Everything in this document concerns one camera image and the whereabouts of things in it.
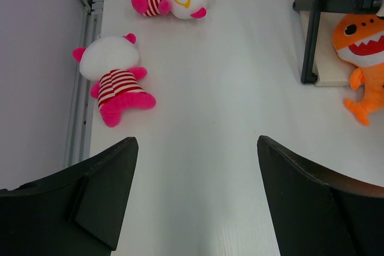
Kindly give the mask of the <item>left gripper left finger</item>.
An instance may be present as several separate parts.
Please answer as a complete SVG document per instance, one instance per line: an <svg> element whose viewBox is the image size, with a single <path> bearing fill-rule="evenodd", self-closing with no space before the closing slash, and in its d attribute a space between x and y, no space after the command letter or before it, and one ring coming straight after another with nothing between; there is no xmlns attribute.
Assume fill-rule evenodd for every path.
<svg viewBox="0 0 384 256"><path fill-rule="evenodd" d="M136 138L20 187L1 190L2 255L110 255L137 163Z"/></svg>

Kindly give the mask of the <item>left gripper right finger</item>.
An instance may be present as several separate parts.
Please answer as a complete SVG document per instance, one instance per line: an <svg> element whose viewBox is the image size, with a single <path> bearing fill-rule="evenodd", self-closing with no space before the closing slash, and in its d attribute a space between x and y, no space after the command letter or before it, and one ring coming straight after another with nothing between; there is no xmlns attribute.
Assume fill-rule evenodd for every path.
<svg viewBox="0 0 384 256"><path fill-rule="evenodd" d="M383 187L261 135L257 154L281 255L383 255Z"/></svg>

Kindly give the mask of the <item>white magenta plush facing down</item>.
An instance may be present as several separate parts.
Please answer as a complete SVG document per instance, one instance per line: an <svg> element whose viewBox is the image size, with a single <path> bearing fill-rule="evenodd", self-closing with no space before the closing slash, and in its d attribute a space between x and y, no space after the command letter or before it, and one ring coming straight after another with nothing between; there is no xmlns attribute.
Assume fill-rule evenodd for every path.
<svg viewBox="0 0 384 256"><path fill-rule="evenodd" d="M149 110L155 97L139 84L147 70L138 66L139 51L134 33L100 37L92 42L80 60L80 72L94 83L90 95L97 100L104 124L115 127L128 109Z"/></svg>

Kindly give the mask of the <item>orange shark plush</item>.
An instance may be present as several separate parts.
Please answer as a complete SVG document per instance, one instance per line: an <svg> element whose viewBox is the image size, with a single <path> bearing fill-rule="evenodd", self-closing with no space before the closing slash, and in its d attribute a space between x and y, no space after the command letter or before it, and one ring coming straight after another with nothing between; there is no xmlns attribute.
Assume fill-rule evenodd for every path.
<svg viewBox="0 0 384 256"><path fill-rule="evenodd" d="M332 45L338 57L355 66L351 89L364 85L359 101L344 99L344 106L362 125L369 115L383 109L383 17L375 14L347 14L335 27Z"/></svg>

